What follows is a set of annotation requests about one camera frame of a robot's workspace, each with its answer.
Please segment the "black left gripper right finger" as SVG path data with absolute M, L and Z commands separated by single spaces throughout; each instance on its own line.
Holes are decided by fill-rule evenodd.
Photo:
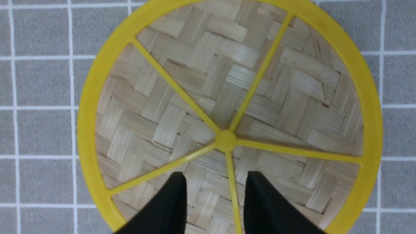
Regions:
M 259 171 L 249 171 L 244 199 L 247 234 L 324 234 Z

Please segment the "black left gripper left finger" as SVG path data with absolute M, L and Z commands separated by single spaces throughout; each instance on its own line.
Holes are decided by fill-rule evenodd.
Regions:
M 157 194 L 116 234 L 184 234 L 187 218 L 186 178 L 173 172 Z

